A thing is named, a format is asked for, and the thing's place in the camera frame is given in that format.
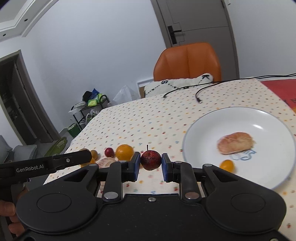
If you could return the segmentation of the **left hand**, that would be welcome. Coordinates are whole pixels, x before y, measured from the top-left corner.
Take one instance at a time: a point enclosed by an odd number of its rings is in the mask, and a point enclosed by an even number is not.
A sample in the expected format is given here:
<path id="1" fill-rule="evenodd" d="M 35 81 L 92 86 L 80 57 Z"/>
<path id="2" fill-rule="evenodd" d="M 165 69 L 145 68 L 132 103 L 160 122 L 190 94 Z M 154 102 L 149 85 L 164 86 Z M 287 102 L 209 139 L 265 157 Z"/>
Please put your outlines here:
<path id="1" fill-rule="evenodd" d="M 27 192 L 24 184 L 1 185 L 1 240 L 13 240 L 26 231 L 17 217 L 16 203 Z"/>

